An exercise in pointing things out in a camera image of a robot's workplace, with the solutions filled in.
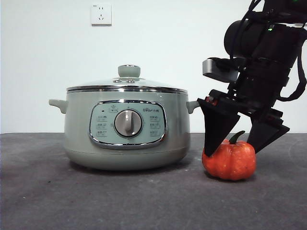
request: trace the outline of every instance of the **orange pumpkin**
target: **orange pumpkin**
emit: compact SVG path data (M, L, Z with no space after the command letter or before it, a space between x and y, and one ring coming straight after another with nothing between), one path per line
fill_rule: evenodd
M214 154L208 157L202 152L202 164L208 173L224 180L237 181L249 178L256 169L256 154L252 145L237 141L244 131L230 140L225 139Z

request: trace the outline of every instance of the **lid knob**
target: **lid knob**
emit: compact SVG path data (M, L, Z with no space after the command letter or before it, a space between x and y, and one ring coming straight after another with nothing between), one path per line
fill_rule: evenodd
M135 65L123 65L118 67L118 75L121 78L138 78L141 68Z

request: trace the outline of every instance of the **glass lid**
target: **glass lid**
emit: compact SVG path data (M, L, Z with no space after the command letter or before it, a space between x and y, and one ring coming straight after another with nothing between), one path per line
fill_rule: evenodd
M135 65L118 67L119 77L109 80L97 80L79 86L67 88L67 91L151 91L151 92L184 92L186 90L173 88L170 85L140 78L141 68Z

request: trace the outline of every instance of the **power socket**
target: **power socket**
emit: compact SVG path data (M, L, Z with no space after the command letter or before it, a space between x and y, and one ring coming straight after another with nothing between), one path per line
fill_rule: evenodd
M93 4L91 7L91 23L92 25L112 25L111 4Z

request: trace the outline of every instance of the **pot handle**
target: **pot handle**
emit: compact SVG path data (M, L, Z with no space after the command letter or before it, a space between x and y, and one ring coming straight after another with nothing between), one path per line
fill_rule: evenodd
M68 101L50 99L49 105L59 108L61 113L65 114L68 107Z
M197 101L187 102L188 113L192 114L194 109L200 107L200 104Z

